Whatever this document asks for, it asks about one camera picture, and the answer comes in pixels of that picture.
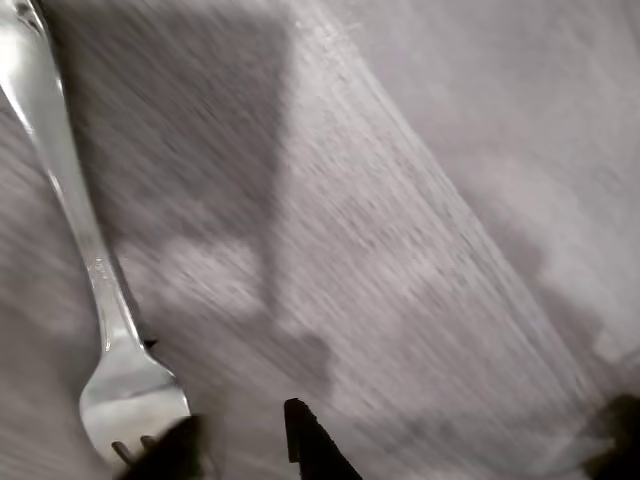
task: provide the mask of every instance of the fork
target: fork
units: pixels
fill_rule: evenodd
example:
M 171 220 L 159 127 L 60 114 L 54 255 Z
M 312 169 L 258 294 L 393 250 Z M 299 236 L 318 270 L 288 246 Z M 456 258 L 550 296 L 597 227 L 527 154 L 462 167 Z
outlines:
M 87 194 L 48 28 L 33 0 L 0 0 L 0 86 L 51 181 L 89 274 L 102 352 L 80 396 L 80 416 L 97 452 L 119 470 L 189 416 L 189 407 L 174 375 L 149 356 L 136 330 Z

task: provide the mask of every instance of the fork handle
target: fork handle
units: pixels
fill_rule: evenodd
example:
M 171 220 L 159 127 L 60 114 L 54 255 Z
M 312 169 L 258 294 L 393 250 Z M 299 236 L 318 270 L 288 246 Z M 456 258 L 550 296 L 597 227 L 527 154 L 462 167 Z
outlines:
M 35 147 L 82 255 L 97 306 L 102 352 L 121 342 L 142 346 L 87 194 L 44 18 L 29 0 L 20 0 L 13 13 L 0 12 L 3 41 L 8 38 L 15 46 L 13 63 L 0 62 L 0 83 Z

